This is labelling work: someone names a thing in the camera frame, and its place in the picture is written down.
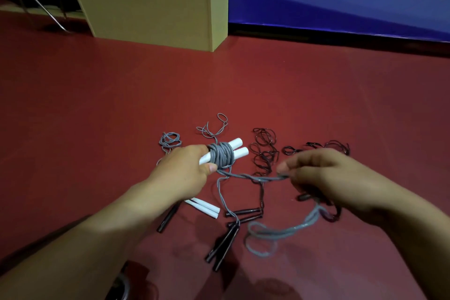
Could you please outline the person's right hand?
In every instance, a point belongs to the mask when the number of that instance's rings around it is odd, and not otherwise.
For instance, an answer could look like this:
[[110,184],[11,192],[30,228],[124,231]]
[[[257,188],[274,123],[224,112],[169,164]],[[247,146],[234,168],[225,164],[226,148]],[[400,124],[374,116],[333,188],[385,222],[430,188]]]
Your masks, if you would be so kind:
[[318,185],[294,185],[304,192],[341,206],[366,223],[379,221],[395,183],[362,163],[331,148],[305,150],[278,164],[279,176],[291,169],[318,168]]

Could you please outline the person's left hand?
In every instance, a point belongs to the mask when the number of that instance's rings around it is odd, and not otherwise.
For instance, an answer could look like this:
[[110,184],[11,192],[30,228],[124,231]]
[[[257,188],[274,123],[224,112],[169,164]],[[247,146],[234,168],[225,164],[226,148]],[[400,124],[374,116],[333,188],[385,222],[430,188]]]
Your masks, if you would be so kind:
[[209,177],[196,174],[200,159],[207,153],[206,145],[178,147],[159,162],[145,183],[170,203],[196,197]]

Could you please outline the person's right forearm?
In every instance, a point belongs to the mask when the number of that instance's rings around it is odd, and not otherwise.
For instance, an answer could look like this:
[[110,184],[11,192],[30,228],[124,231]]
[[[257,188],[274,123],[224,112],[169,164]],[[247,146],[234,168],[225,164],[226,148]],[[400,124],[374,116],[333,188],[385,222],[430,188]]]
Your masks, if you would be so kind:
[[375,173],[368,222],[390,238],[428,300],[450,300],[450,217]]

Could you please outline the person's left forearm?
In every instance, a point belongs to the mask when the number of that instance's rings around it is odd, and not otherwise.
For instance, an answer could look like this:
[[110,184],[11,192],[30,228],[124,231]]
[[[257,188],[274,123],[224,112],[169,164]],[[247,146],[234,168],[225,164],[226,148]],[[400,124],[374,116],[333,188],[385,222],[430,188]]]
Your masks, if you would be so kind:
[[139,183],[0,277],[0,300],[103,300],[149,224],[179,199]]

